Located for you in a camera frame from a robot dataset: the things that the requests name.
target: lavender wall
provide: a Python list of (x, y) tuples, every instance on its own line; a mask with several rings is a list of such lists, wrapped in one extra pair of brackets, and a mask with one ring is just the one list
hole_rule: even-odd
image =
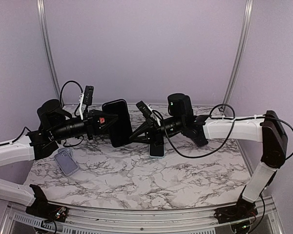
[[(36, 2), (0, 0), (0, 141), (15, 138), (23, 126), (36, 129), (36, 109), (54, 97)], [(30, 167), (30, 163), (1, 167), (0, 177), (23, 183)], [(0, 223), (5, 207), (0, 200)]]
[[(293, 1), (254, 1), (251, 28), (230, 104), (239, 115), (275, 110), (293, 126)], [(287, 129), (289, 153), (293, 135)], [(253, 167), (261, 145), (243, 142)], [(286, 234), (293, 234), (293, 158), (279, 170), (270, 192)]]
[[(220, 103), (244, 8), (243, 0), (46, 0), (59, 83), (94, 85), (96, 103), (166, 103), (174, 92)], [(67, 103), (78, 97), (76, 87), (64, 94)]]

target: black cable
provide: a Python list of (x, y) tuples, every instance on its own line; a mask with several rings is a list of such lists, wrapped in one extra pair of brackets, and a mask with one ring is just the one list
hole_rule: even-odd
[(54, 233), (53, 234), (57, 234), (58, 226), (54, 220), (52, 222), (54, 223)]
[(65, 142), (63, 144), (63, 147), (69, 148), (69, 147), (78, 146), (78, 145), (80, 145), (82, 143), (83, 140), (84, 140), (84, 136), (82, 136), (82, 140), (79, 143), (75, 144), (75, 145), (66, 145), (66, 140), (65, 140)]
[(61, 107), (63, 107), (63, 102), (62, 102), (62, 94), (63, 94), (63, 90), (64, 90), (64, 87), (69, 84), (69, 83), (75, 83), (78, 85), (78, 87), (80, 88), (80, 91), (81, 93), (84, 92), (83, 88), (81, 87), (81, 85), (77, 82), (77, 81), (74, 81), (74, 80), (69, 80), (67, 81), (63, 86), (62, 86), (62, 89), (61, 89), (61, 92), (60, 92), (60, 105)]
[[(159, 112), (156, 111), (156, 110), (153, 110), (152, 112), (155, 114), (156, 117), (158, 117), (158, 118), (160, 119), (160, 121), (161, 121), (162, 124), (164, 125), (164, 117), (162, 116), (162, 114), (159, 113)], [(182, 154), (181, 152), (179, 152), (178, 149), (177, 149), (177, 148), (174, 146), (174, 144), (171, 142), (170, 137), (168, 136), (168, 133), (167, 133), (167, 130), (166, 130), (165, 127), (164, 127), (164, 131), (165, 131), (165, 135), (166, 135), (167, 140), (169, 141), (170, 145), (171, 145), (172, 148), (176, 151), (177, 154), (179, 154), (180, 156), (185, 157), (185, 158), (202, 158), (202, 157), (207, 157), (207, 156), (209, 156), (209, 155), (211, 155), (211, 154), (214, 154), (215, 152), (217, 152), (218, 150), (220, 150), (220, 149), (225, 145), (225, 143), (227, 142), (227, 140), (229, 139), (229, 137), (230, 137), (230, 135), (231, 135), (231, 132), (233, 131), (234, 123), (235, 123), (235, 120), (232, 121), (232, 126), (231, 126), (231, 129), (230, 129), (230, 131), (229, 131), (229, 133), (228, 133), (226, 139), (223, 141), (223, 143), (222, 143), (217, 149), (215, 149), (215, 150), (213, 150), (213, 151), (211, 151), (211, 152), (209, 152), (209, 153), (207, 153), (207, 154), (200, 155), (200, 156), (187, 156), (187, 155), (184, 155), (184, 154)]]
[[(21, 134), (20, 134), (17, 138), (15, 138), (15, 139), (12, 141), (12, 143), (15, 143), (16, 141), (18, 141), (18, 140), (21, 138), (21, 136), (22, 136), (23, 133), (25, 132), (25, 129), (26, 129), (27, 131), (31, 132), (31, 131), (29, 130), (29, 128), (24, 127), (23, 130), (22, 130), (22, 132), (21, 132)], [(5, 143), (0, 144), (0, 146), (9, 145), (9, 144), (10, 144), (9, 142), (5, 142)]]
[[(217, 107), (220, 107), (220, 106), (227, 106), (227, 107), (229, 107), (231, 110), (232, 110), (232, 115), (233, 115), (233, 117), (232, 118), (230, 118), (230, 117), (213, 117), (211, 114), (213, 113), (213, 111), (217, 108)], [(216, 105), (216, 106), (214, 106), (212, 109), (211, 109), (211, 111), (210, 111), (210, 113), (209, 113), (209, 118), (210, 119), (229, 119), (229, 120), (232, 120), (232, 119), (235, 119), (235, 111), (234, 111), (234, 109), (233, 109), (233, 107), (232, 106), (230, 106), (230, 105), (228, 105), (228, 104), (218, 104), (218, 105)]]
[(54, 233), (53, 234), (57, 234), (58, 232), (58, 226), (56, 224), (56, 222), (53, 220), (53, 219), (50, 219), (50, 220), (46, 220), (45, 223), (53, 223), (54, 224)]
[(79, 116), (79, 115), (77, 115), (77, 111), (78, 111), (79, 106), (80, 106), (80, 103), (78, 104), (78, 106), (76, 107), (76, 109), (74, 111), (74, 116), (75, 117), (78, 117)]
[(260, 224), (260, 223), (263, 221), (263, 219), (264, 219), (265, 212), (266, 212), (266, 204), (265, 204), (265, 201), (264, 201), (262, 195), (260, 195), (260, 198), (262, 199), (263, 206), (264, 206), (263, 215), (262, 215), (262, 217), (260, 218), (260, 220), (258, 221), (258, 223), (256, 224), (256, 226), (255, 226), (252, 230), (250, 230), (250, 231), (248, 232), (248, 234), (252, 233), (252, 232), (253, 232), (253, 231), (259, 226), (259, 224)]

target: phone case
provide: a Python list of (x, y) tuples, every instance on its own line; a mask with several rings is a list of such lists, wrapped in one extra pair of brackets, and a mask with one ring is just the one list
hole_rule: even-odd
[(54, 159), (60, 169), (63, 171), (64, 175), (70, 176), (76, 171), (78, 171), (78, 164), (73, 160), (66, 150), (61, 151), (60, 153), (54, 156)]
[(64, 148), (60, 148), (58, 149), (58, 153), (62, 152), (62, 151), (66, 151), (68, 152), (68, 154), (73, 157), (73, 151), (72, 151), (72, 148), (68, 148), (68, 147), (64, 147)]

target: black mount bracket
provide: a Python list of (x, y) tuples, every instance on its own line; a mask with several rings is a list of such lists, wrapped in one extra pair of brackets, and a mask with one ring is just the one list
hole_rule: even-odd
[(65, 210), (62, 215), (56, 219), (56, 221), (64, 223), (68, 212), (67, 207), (49, 204), (46, 196), (39, 186), (31, 184), (30, 187), (35, 193), (36, 200), (31, 206), (26, 208), (26, 213), (48, 220), (54, 220), (58, 210), (63, 207)]
[(251, 229), (251, 222), (249, 220), (234, 223), (230, 225), (231, 230), (235, 234), (247, 234)]
[(215, 210), (214, 217), (218, 220), (219, 224), (234, 222), (245, 218), (254, 217), (254, 215), (258, 215), (258, 211), (255, 208), (255, 205), (246, 213), (242, 215), (238, 215), (239, 209), (237, 205), (226, 206), (217, 208)]

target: white marble table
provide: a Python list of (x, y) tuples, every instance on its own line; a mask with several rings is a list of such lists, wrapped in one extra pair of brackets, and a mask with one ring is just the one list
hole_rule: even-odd
[[(73, 112), (75, 107), (66, 106)], [(135, 105), (129, 105), (133, 130), (143, 121)], [(166, 105), (153, 105), (169, 117)], [(195, 115), (208, 114), (211, 107), (196, 106)], [(72, 139), (68, 143), (77, 143)], [(73, 148), (80, 170), (66, 177), (53, 155), (36, 161), (25, 184), (39, 185), (48, 200), (66, 204), (135, 210), (166, 210), (234, 202), (250, 178), (233, 140), (219, 152), (201, 159), (187, 159), (174, 152), (166, 141), (166, 156), (148, 156), (148, 145), (132, 143), (113, 148), (107, 136), (85, 140)], [(222, 140), (210, 140), (197, 148), (178, 134), (172, 137), (186, 155), (202, 155), (217, 148)]]

